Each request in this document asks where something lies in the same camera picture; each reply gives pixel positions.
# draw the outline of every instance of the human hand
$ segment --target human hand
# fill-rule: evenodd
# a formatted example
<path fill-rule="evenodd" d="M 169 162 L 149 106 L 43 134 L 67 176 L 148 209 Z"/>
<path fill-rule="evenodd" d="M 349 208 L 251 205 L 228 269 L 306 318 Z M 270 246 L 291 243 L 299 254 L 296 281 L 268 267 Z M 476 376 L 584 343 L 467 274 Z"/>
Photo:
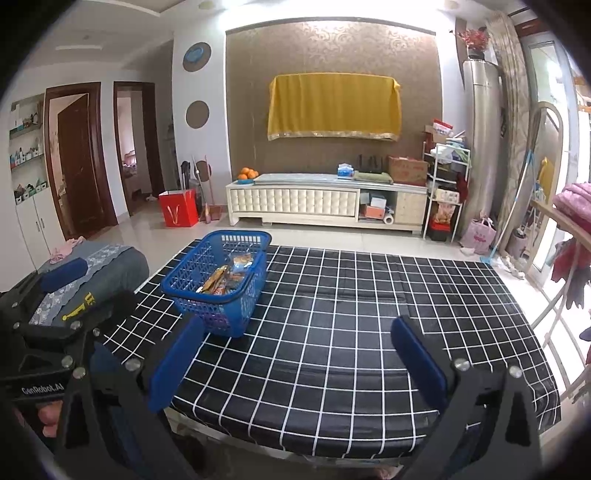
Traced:
<path fill-rule="evenodd" d="M 57 423 L 60 420 L 61 400 L 47 404 L 39 409 L 39 420 L 45 425 L 43 435 L 48 438 L 55 438 L 57 435 Z"/>

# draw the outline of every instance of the red bag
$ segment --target red bag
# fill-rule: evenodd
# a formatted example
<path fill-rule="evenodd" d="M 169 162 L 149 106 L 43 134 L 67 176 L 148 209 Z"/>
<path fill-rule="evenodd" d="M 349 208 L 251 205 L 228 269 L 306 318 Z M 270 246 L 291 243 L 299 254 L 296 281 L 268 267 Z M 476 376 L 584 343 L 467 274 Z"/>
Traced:
<path fill-rule="evenodd" d="M 199 221 L 195 190 L 170 190 L 158 195 L 166 226 L 193 226 Z"/>

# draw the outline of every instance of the white tv stand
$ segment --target white tv stand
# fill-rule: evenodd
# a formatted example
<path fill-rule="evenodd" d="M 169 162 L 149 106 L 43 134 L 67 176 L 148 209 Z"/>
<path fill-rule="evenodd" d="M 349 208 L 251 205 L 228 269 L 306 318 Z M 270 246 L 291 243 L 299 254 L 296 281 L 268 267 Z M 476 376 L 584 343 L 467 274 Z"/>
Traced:
<path fill-rule="evenodd" d="M 388 193 L 394 223 L 360 216 L 362 190 Z M 423 228 L 426 187 L 342 179 L 327 174 L 264 174 L 254 184 L 226 186 L 231 225 L 240 218 L 261 218 L 263 223 L 295 223 L 353 228 L 401 230 L 420 233 Z"/>

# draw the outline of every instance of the round wall decoration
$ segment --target round wall decoration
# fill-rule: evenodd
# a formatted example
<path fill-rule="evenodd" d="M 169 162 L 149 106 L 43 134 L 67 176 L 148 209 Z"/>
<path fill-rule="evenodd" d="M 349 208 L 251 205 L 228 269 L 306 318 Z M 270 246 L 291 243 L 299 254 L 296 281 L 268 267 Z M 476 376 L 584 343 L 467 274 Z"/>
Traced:
<path fill-rule="evenodd" d="M 185 119 L 191 128 L 201 128 L 209 119 L 209 107 L 205 102 L 197 100 L 187 108 Z"/>
<path fill-rule="evenodd" d="M 199 42 L 187 50 L 183 57 L 183 68 L 188 72 L 201 70 L 212 56 L 212 48 L 205 42 Z"/>

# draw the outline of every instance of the brown patterned wallpaper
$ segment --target brown patterned wallpaper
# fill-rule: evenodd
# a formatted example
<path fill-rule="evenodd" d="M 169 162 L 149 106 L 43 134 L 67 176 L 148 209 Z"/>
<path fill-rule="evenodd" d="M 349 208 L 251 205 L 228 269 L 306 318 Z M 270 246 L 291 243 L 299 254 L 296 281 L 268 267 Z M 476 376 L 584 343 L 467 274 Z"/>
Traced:
<path fill-rule="evenodd" d="M 267 139 L 269 84 L 276 75 L 369 73 L 401 85 L 398 142 L 354 138 Z M 441 118 L 441 75 L 435 36 L 409 28 L 322 20 L 265 25 L 228 33 L 226 93 L 230 162 L 270 172 L 335 173 L 359 154 L 420 158 L 423 129 Z"/>

